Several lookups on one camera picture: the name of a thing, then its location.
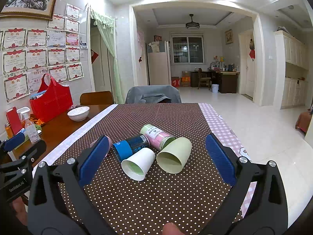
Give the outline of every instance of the window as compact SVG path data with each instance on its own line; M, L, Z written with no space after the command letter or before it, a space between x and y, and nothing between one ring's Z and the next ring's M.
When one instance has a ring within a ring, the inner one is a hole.
M202 37L173 37L174 63L203 63Z

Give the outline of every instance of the white bowl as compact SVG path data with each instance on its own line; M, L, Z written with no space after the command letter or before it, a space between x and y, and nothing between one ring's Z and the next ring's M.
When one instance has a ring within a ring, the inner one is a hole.
M78 107L70 110L67 115L73 121L82 121L88 116L89 110L90 108L88 106Z

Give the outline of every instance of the white floor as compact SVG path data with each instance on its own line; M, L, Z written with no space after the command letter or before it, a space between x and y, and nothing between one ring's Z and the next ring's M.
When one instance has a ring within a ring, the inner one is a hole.
M181 87L182 102L209 103L224 118L252 161L274 160L280 170L288 203L289 226L313 195L313 149L295 123L304 107L274 110L259 107L239 94L213 94L208 88Z

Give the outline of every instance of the dining table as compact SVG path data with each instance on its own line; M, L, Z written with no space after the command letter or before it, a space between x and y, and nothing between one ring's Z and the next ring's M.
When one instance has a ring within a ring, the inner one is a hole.
M99 114L101 111L109 107L110 105L88 105L90 108L89 114L83 121L73 121L71 120L66 112L61 113L52 120L46 122L42 126L42 133L40 138L45 141L47 148L46 151L34 161L32 166L37 165L47 154L49 154L57 145L70 136L77 129L82 127L85 123L90 121L93 117ZM24 144L13 150L14 156L18 159L32 146L30 140L26 141Z
M214 133L218 140L239 156L250 159L247 151L225 120L206 103L150 103L90 106L86 120L71 121L66 112L43 126L41 139L46 152L36 161L60 165L77 158L102 135L113 143L140 134L152 124L170 135L186 137L192 143L190 157L183 170L170 174L152 164L143 181L134 181L122 170L110 150L91 184L84 186L86 195L117 234L162 234L167 222L176 224L184 234L198 234L210 221L231 186L225 183L208 155L206 136ZM25 143L23 150L30 146ZM19 156L23 150L17 149ZM249 207L256 183L251 183L234 222L242 219ZM80 222L65 185L60 192L71 217Z

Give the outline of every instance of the gray chair cover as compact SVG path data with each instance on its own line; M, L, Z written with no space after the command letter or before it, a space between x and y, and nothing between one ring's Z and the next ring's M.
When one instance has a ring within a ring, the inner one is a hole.
M134 86L125 103L182 103L179 91L171 85Z

